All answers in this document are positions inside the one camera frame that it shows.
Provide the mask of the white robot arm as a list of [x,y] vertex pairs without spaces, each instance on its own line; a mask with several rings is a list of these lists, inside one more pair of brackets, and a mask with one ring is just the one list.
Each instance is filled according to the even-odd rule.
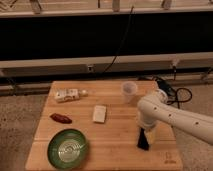
[[167,105],[168,96],[157,89],[143,96],[137,103],[138,125],[152,131],[157,121],[174,126],[210,145],[213,145],[213,117]]

